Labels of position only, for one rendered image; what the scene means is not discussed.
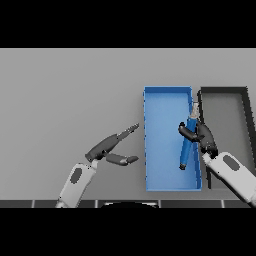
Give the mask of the dark grey bin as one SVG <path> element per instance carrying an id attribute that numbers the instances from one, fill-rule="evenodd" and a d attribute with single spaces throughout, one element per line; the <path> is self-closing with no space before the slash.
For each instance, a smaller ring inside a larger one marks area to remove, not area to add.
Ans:
<path id="1" fill-rule="evenodd" d="M 256 130 L 246 87 L 201 87 L 200 118 L 219 152 L 229 152 L 256 176 Z"/>

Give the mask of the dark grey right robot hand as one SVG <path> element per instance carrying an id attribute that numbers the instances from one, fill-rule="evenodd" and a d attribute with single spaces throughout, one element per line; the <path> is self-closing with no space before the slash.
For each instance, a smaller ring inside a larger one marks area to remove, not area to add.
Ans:
<path id="1" fill-rule="evenodd" d="M 189 130 L 184 122 L 181 122 L 178 127 L 179 133 L 191 142 L 199 142 L 201 152 L 208 153 L 211 159 L 218 156 L 218 148 L 214 137 L 208 126 L 204 123 L 198 122 L 195 131 Z"/>

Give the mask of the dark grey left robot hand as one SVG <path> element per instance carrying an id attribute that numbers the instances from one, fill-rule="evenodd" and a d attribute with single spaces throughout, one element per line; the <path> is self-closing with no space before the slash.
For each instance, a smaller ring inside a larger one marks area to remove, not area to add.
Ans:
<path id="1" fill-rule="evenodd" d="M 139 124 L 134 124 L 128 127 L 120 134 L 113 134 L 100 141 L 95 145 L 88 153 L 85 154 L 86 159 L 92 163 L 94 160 L 102 160 L 106 158 L 106 161 L 119 166 L 127 166 L 138 160 L 137 156 L 122 156 L 112 153 L 114 147 L 126 138 L 129 134 L 133 133 Z"/>

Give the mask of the blue bin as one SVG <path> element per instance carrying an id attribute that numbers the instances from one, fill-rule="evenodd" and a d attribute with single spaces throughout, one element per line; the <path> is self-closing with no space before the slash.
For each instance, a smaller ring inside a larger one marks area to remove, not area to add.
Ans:
<path id="1" fill-rule="evenodd" d="M 180 169 L 184 137 L 178 132 L 178 126 L 190 115 L 192 88 L 145 86 L 143 98 L 146 191 L 200 191 L 202 179 L 197 143 L 190 148 L 186 169 Z"/>

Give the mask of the blue pipe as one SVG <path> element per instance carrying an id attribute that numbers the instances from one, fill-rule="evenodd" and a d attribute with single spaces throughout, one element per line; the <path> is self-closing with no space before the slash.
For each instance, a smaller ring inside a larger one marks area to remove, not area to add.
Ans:
<path id="1" fill-rule="evenodd" d="M 199 103 L 195 102 L 192 106 L 192 111 L 191 111 L 189 117 L 187 118 L 187 123 L 181 122 L 180 126 L 187 128 L 191 132 L 194 132 L 195 128 L 196 128 L 198 116 L 199 116 Z M 191 145 L 192 145 L 192 142 L 189 139 L 184 138 L 181 156 L 180 156 L 180 169 L 181 170 L 186 169 Z"/>

